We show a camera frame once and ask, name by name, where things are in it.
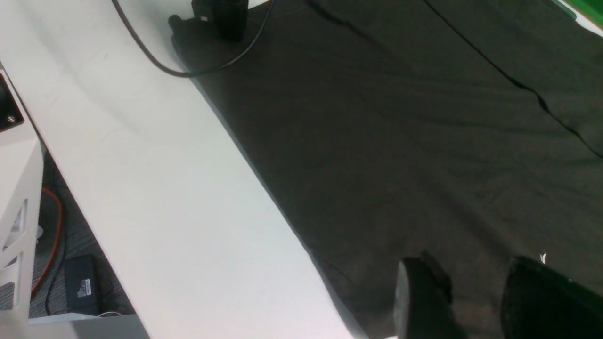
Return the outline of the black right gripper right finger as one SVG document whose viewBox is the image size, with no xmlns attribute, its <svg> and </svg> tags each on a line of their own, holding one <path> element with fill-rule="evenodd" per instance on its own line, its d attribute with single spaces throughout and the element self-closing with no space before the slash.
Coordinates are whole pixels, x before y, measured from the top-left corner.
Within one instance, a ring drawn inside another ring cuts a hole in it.
<svg viewBox="0 0 603 339">
<path fill-rule="evenodd" d="M 500 308 L 506 339 L 601 339 L 603 299 L 526 256 L 510 265 Z"/>
</svg>

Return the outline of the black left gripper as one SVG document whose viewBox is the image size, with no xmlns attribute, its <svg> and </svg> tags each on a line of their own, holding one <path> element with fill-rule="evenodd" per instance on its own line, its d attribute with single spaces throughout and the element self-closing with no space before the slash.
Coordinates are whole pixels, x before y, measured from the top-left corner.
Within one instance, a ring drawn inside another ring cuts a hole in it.
<svg viewBox="0 0 603 339">
<path fill-rule="evenodd" d="M 247 28 L 247 0 L 192 0 L 193 17 L 168 18 L 174 36 L 242 41 Z"/>
</svg>

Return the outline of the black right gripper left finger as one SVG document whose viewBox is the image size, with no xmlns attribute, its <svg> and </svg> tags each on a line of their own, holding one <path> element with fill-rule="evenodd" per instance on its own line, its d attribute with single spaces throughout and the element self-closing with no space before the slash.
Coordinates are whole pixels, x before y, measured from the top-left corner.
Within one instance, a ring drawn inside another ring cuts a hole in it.
<svg viewBox="0 0 603 339">
<path fill-rule="evenodd" d="M 394 326 L 399 339 L 465 339 L 452 311 L 452 281 L 430 253 L 398 264 Z"/>
</svg>

